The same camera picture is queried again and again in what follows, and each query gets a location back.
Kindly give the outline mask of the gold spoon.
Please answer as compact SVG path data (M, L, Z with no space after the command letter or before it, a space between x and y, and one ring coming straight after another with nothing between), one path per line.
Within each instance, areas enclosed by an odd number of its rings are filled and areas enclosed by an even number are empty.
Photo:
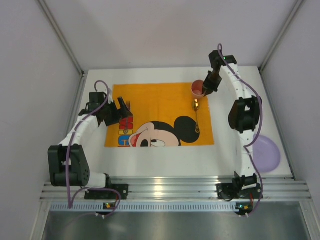
M198 121L198 110L200 108L198 99L195 98L193 100L192 108L195 112L195 132L199 134L201 132L201 130L200 130L199 121Z

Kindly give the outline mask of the lilac plate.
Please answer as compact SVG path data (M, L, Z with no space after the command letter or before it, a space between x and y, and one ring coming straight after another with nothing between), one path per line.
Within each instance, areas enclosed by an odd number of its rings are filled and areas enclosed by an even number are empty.
M280 150L270 138L260 135L253 144L253 161L260 173L272 172L280 165Z

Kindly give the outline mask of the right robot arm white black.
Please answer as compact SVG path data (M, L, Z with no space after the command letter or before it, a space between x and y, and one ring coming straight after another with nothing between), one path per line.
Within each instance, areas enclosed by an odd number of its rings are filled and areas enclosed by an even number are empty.
M219 48L209 54L209 60L212 71L208 72L202 93L207 96L217 92L220 83L225 81L234 99L228 115L228 124L237 137L236 170L232 179L232 190L238 195L258 186L257 171L253 165L253 144L262 128L262 99L241 79L233 55L224 56Z

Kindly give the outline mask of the red cup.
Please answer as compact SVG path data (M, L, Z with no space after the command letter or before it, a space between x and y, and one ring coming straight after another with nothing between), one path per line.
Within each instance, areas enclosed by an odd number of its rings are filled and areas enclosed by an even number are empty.
M204 97L204 93L203 93L203 84L204 81L203 80L196 80L191 84L191 94L193 96L194 99L201 99Z

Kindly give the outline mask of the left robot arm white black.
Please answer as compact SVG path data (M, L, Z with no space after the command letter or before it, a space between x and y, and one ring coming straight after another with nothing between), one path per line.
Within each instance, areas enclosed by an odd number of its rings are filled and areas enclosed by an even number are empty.
M122 97L117 98L120 108L105 92L89 93L89 102L78 114L76 123L66 138L48 149L50 182L54 187L107 188L112 185L106 173L90 170L85 146L93 133L105 124L107 127L132 117Z

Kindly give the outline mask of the orange Mickey Mouse placemat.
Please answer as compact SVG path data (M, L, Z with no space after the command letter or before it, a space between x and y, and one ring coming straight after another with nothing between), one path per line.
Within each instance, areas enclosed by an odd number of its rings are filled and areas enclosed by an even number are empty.
M108 127L105 147L177 147L214 145L211 113L207 97L200 99L196 114L191 83L117 84L113 97L130 101L133 116Z

